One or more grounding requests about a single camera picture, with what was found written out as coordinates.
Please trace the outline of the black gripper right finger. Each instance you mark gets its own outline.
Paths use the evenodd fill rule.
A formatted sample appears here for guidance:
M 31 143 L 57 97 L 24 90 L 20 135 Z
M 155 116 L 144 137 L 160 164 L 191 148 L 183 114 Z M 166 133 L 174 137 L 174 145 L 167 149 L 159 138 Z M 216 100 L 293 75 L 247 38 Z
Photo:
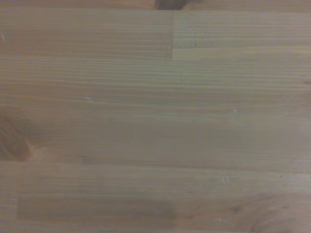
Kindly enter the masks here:
M 188 0 L 172 0 L 171 1 L 171 9 L 172 10 L 181 10 L 183 9 L 187 4 Z

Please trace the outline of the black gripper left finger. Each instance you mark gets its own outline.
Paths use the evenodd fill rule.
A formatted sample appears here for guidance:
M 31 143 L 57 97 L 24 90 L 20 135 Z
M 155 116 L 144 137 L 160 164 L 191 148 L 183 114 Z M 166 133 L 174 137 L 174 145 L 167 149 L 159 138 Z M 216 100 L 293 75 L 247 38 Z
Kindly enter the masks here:
M 172 1 L 171 0 L 155 0 L 154 7 L 157 10 L 171 10 Z

